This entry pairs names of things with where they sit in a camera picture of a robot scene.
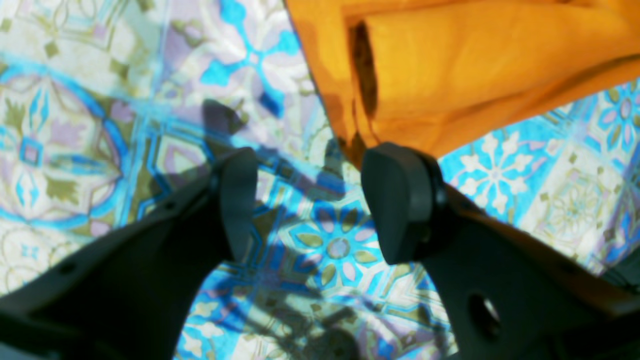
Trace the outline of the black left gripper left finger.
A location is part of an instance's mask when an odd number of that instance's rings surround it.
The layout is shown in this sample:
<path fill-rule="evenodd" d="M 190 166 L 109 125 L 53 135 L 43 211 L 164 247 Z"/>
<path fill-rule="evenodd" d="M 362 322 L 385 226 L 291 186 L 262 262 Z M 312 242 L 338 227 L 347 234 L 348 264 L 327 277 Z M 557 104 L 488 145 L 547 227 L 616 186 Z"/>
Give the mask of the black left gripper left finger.
<path fill-rule="evenodd" d="M 202 283 L 249 248 L 258 157 L 211 172 L 1 298 L 3 360 L 171 360 Z"/>

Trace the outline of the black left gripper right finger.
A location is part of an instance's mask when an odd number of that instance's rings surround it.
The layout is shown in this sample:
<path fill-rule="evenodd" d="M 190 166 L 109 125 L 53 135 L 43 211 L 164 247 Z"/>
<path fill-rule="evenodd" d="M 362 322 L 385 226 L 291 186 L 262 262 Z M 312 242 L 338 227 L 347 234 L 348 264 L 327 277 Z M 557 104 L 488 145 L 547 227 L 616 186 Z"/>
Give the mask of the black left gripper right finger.
<path fill-rule="evenodd" d="M 369 148 L 361 186 L 385 262 L 417 262 L 430 276 L 457 360 L 639 358 L 638 293 L 492 218 L 434 157 Z"/>

